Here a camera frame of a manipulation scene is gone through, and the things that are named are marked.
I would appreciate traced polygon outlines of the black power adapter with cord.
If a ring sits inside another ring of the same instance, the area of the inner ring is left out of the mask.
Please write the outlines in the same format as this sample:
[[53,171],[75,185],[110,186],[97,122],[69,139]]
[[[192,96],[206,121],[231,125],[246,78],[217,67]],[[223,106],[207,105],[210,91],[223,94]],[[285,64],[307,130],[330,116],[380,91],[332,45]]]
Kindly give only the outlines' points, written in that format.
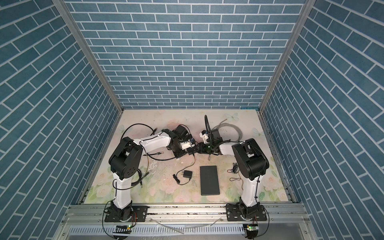
[[[184,185],[188,184],[191,181],[192,176],[193,176],[193,172],[191,170],[189,170],[189,168],[193,167],[195,165],[195,163],[196,163],[195,155],[193,155],[193,158],[194,158],[194,161],[193,161],[192,164],[190,164],[189,166],[186,166],[183,169],[179,170],[176,174],[173,174],[173,179],[175,180],[177,185],[184,186]],[[184,182],[182,182],[179,179],[179,177],[178,177],[179,174],[183,174],[183,178],[185,179]]]

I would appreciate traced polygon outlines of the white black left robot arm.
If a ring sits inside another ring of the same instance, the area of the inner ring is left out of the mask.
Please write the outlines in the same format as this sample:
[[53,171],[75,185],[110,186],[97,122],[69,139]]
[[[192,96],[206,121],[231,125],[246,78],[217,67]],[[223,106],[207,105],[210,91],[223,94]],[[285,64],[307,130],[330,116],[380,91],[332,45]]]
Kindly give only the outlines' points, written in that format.
[[133,187],[132,177],[139,169],[144,154],[167,148],[174,153],[175,158],[180,158],[187,154],[187,149],[194,147],[195,143],[190,131],[183,125],[177,126],[172,131],[163,129],[157,134],[141,139],[123,136],[109,159],[115,180],[113,187],[116,191],[113,206],[123,210],[132,204],[130,193]]

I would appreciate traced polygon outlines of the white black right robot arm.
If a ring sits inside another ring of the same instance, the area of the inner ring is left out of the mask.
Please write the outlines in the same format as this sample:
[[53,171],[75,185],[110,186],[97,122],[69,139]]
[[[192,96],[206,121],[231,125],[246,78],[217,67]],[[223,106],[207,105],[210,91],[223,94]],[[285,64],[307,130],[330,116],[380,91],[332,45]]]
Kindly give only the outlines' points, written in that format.
[[234,156],[244,178],[240,206],[249,210],[260,204],[261,180],[270,164],[255,139],[240,142],[226,140],[214,145],[208,142],[198,143],[192,153]]

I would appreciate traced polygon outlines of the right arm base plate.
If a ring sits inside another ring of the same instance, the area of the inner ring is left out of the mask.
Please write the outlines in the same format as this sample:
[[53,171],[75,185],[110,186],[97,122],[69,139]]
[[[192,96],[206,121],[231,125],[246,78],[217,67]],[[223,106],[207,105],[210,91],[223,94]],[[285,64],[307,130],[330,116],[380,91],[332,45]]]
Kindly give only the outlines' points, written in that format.
[[263,205],[256,204],[252,207],[246,207],[241,203],[226,204],[227,221],[266,221],[267,212]]

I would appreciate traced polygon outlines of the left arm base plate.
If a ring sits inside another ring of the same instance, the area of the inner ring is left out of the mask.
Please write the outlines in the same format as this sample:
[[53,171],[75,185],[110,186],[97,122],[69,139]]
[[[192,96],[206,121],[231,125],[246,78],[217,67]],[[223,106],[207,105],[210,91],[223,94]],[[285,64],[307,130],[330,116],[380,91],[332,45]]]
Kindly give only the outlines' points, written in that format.
[[104,221],[107,223],[145,222],[148,208],[148,206],[128,205],[123,209],[119,209],[114,204],[111,204],[104,210]]

